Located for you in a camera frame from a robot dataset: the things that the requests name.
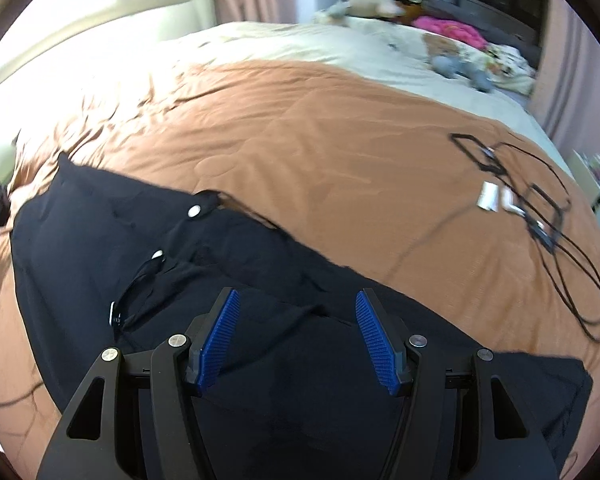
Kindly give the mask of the dark navy pants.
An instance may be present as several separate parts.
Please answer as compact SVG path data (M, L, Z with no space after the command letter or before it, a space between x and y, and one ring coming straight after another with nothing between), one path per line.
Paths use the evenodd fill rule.
M42 479L555 479L592 389L211 191L61 158L10 248Z

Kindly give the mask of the brown fleece blanket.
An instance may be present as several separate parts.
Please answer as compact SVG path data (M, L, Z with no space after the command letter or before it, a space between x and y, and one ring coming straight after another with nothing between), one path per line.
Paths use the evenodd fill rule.
M12 198L50 183L58 152L167 188L227 192L329 260L410 296L487 346L580 359L593 391L562 476L600 447L600 344L581 312L600 287L541 252L524 222L486 212L483 174L449 140L492 145L518 186L570 202L565 230L600 272L600 229L580 188L503 124L318 63L251 61L32 76L0 89L0 145L17 149Z

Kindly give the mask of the white charger on bed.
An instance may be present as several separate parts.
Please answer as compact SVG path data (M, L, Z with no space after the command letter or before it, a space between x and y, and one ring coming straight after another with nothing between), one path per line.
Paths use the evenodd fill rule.
M500 210L509 214L523 217L524 211L516 203L516 195L508 186L501 188L495 183L484 181L477 200L477 207L484 211L498 212Z

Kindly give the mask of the grey teddy plush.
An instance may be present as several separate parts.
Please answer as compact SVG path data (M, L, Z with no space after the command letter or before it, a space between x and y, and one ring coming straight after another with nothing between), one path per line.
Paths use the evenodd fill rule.
M493 90L489 76L475 63L460 55L460 48L449 38L430 34L422 36L427 49L429 65L437 74L454 79L457 76L466 78L478 91L488 93Z

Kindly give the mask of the cream bed sheet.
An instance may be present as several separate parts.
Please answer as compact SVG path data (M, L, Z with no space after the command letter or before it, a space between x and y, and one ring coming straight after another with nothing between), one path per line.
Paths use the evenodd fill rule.
M443 47L486 76L492 90L477 90L467 76L438 73ZM567 166L526 110L534 71L513 47L480 51L419 28L349 18L344 25L227 23L155 44L147 56L151 65L176 67L296 61L342 68L378 84L498 120L538 144L560 168Z

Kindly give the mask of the pink plush toy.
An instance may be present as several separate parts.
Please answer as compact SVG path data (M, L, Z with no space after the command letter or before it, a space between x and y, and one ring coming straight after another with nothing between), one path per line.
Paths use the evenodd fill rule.
M416 28L426 30L426 32L433 32L446 38L464 42L464 44L468 44L468 46L477 50L484 50L488 45L486 38L475 27L462 22L442 20L442 18L432 18L431 16L422 15L416 18L415 21L412 21L412 25Z

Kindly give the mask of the beige plush toy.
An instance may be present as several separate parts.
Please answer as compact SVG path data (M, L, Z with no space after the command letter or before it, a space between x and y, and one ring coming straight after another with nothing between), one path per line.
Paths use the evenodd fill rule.
M397 20L405 14L396 0L337 0L327 9L314 14L318 24L342 24L346 18L377 18Z

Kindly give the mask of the cream padded headboard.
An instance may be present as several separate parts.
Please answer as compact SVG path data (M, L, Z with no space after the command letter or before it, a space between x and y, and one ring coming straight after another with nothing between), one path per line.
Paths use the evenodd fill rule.
M215 24L213 0L32 0L0 39L0 84L73 37L114 46L147 44Z

